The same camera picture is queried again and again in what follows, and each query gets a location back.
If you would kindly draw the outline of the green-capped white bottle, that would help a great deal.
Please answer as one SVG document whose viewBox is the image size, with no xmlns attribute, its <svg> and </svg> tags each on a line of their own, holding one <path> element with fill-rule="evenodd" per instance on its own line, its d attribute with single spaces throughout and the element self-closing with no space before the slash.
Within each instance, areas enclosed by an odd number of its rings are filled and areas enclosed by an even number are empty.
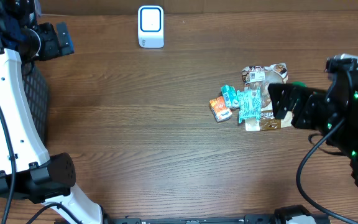
<svg viewBox="0 0 358 224">
<path fill-rule="evenodd" d="M 303 82 L 293 82 L 292 85 L 306 87 L 306 85 Z"/>
</svg>

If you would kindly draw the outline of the dried mushroom plastic bag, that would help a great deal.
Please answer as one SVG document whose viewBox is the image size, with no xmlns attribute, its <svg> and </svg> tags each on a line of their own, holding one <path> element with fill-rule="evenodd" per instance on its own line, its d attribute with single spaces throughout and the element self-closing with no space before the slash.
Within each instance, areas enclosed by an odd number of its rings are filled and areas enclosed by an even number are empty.
<svg viewBox="0 0 358 224">
<path fill-rule="evenodd" d="M 288 80 L 287 73 L 285 63 L 276 63 L 269 66 L 248 66 L 242 70 L 244 89 L 259 90 L 261 101 L 260 119 L 246 121 L 246 131 L 267 131 L 291 126 L 292 112 L 288 112 L 284 119 L 275 119 L 272 100 L 268 91 L 268 87 L 272 83 L 286 84 Z"/>
</svg>

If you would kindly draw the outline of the teal wet wipes pack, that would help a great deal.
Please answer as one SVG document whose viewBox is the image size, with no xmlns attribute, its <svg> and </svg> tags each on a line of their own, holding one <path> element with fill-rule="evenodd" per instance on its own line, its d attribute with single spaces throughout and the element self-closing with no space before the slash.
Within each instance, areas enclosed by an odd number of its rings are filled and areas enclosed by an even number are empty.
<svg viewBox="0 0 358 224">
<path fill-rule="evenodd" d="M 260 90 L 237 90 L 239 100 L 239 124 L 248 119 L 259 120 L 261 118 L 262 97 Z"/>
</svg>

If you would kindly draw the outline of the teal tissue packet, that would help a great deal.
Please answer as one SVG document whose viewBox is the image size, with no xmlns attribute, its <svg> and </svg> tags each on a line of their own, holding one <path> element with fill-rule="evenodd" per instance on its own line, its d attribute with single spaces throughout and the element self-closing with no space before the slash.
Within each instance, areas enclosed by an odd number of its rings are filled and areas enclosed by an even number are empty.
<svg viewBox="0 0 358 224">
<path fill-rule="evenodd" d="M 236 90 L 233 86 L 229 86 L 229 85 L 222 86 L 221 93 L 227 108 L 229 109 L 239 108 L 239 100 L 237 97 Z"/>
</svg>

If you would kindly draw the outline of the small orange snack packet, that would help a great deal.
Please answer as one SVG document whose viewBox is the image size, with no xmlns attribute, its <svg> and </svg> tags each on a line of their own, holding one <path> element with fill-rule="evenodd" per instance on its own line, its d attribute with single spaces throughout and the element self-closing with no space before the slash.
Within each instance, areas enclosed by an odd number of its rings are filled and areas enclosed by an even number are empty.
<svg viewBox="0 0 358 224">
<path fill-rule="evenodd" d="M 231 118 L 232 111 L 226 106 L 222 96 L 210 100 L 209 105 L 217 122 L 225 121 Z"/>
</svg>

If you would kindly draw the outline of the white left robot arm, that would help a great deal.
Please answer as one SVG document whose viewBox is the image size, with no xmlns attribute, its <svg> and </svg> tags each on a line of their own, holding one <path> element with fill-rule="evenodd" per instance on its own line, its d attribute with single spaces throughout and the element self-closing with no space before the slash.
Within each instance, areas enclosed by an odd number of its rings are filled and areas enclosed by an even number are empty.
<svg viewBox="0 0 358 224">
<path fill-rule="evenodd" d="M 76 184 L 69 154 L 44 144 L 48 88 L 35 62 L 74 52 L 67 25 L 40 24 L 36 1 L 0 1 L 0 197 L 52 208 L 65 223 L 109 223 Z"/>
</svg>

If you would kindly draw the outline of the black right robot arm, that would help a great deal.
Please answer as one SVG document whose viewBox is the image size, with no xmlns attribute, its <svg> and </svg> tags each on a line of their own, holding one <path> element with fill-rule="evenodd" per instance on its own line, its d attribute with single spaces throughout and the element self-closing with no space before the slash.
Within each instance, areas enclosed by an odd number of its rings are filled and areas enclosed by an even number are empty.
<svg viewBox="0 0 358 224">
<path fill-rule="evenodd" d="M 268 91 L 273 115 L 282 119 L 293 113 L 292 126 L 317 130 L 322 138 L 304 156 L 296 172 L 296 186 L 301 196 L 321 212 L 346 223 L 350 218 L 334 213 L 315 202 L 301 185 L 301 172 L 311 155 L 327 143 L 351 160 L 354 183 L 358 188 L 358 72 L 336 71 L 328 90 L 294 84 L 271 84 Z"/>
</svg>

